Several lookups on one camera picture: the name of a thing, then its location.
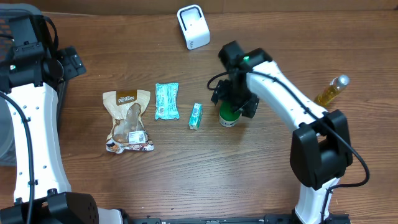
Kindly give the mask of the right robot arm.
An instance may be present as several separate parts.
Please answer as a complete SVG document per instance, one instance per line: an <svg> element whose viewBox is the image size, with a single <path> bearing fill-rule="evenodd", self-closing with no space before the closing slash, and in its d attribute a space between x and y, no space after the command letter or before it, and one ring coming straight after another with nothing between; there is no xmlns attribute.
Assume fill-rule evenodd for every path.
<svg viewBox="0 0 398 224"><path fill-rule="evenodd" d="M290 214L267 214L263 223L349 223L348 215L329 212L332 188L353 162L348 122L338 110L328 112L308 99L261 48L244 52L236 41L218 57L228 79L213 89L213 103L230 113L253 118L265 101L292 133L290 166L300 182L298 203Z"/></svg>

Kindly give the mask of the small kleenex tissue pack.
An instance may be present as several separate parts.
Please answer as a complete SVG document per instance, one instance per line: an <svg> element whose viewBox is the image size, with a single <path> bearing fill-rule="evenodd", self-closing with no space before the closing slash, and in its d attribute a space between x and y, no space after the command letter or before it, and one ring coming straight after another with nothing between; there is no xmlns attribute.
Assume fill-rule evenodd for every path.
<svg viewBox="0 0 398 224"><path fill-rule="evenodd" d="M190 129L197 130L200 127L201 119L202 119L202 105L200 103L195 103L193 105L193 109L190 115L190 120L188 126Z"/></svg>

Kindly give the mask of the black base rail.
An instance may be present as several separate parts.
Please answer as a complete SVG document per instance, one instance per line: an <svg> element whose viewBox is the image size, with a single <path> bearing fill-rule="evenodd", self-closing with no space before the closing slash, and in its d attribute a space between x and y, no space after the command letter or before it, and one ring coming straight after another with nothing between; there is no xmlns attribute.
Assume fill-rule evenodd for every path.
<svg viewBox="0 0 398 224"><path fill-rule="evenodd" d="M293 214L265 215L263 217L238 217L238 218L185 218L168 219L160 218L131 218L130 224L299 224L300 220Z"/></svg>

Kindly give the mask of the snack packet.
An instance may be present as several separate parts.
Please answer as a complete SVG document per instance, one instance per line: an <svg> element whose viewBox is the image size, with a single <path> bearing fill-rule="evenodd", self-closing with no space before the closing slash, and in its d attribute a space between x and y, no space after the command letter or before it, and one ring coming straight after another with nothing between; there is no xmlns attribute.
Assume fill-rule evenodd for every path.
<svg viewBox="0 0 398 224"><path fill-rule="evenodd" d="M113 119L113 127L106 139L108 152L154 150L154 143L141 118L149 102L150 92L146 90L103 93L104 107Z"/></svg>

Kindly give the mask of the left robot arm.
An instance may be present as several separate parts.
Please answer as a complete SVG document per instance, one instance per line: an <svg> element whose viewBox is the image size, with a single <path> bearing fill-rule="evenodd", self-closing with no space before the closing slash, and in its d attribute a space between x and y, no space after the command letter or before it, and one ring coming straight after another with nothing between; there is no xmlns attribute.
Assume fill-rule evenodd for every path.
<svg viewBox="0 0 398 224"><path fill-rule="evenodd" d="M58 48L49 17L8 20L13 40L1 63L1 97L11 113L17 157L14 204L2 223L128 223L121 209L99 208L89 194L71 190L60 155L58 90L86 69L73 47Z"/></svg>

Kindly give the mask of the green lid jar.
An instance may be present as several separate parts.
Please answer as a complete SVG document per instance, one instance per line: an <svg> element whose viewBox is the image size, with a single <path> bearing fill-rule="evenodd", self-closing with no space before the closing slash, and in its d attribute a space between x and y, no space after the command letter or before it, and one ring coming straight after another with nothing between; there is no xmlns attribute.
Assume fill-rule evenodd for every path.
<svg viewBox="0 0 398 224"><path fill-rule="evenodd" d="M224 127L233 127L239 120L241 113L239 111L233 112L231 104L223 101L219 110L219 122Z"/></svg>

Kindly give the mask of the yellow bottle silver cap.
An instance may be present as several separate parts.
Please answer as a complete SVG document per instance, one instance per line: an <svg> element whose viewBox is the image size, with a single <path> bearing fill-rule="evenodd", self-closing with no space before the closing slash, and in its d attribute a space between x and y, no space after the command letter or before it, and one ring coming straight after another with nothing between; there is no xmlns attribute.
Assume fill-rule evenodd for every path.
<svg viewBox="0 0 398 224"><path fill-rule="evenodd" d="M350 83L347 75L334 78L322 93L316 96L314 102L322 107L327 107Z"/></svg>

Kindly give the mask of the white barcode scanner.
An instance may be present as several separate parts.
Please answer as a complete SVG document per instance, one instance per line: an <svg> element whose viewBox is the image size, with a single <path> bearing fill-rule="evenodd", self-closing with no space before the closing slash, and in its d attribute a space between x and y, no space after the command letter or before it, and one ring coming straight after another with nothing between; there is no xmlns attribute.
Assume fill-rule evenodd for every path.
<svg viewBox="0 0 398 224"><path fill-rule="evenodd" d="M192 4L177 11L177 19L188 50L210 43L210 30L201 7Z"/></svg>

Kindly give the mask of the teal tissue pack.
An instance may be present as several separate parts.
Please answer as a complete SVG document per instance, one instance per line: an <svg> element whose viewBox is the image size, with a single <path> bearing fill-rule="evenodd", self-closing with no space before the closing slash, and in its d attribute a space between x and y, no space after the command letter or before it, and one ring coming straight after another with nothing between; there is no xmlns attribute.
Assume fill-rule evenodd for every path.
<svg viewBox="0 0 398 224"><path fill-rule="evenodd" d="M179 119L177 109L178 83L156 83L155 98L156 110L155 119Z"/></svg>

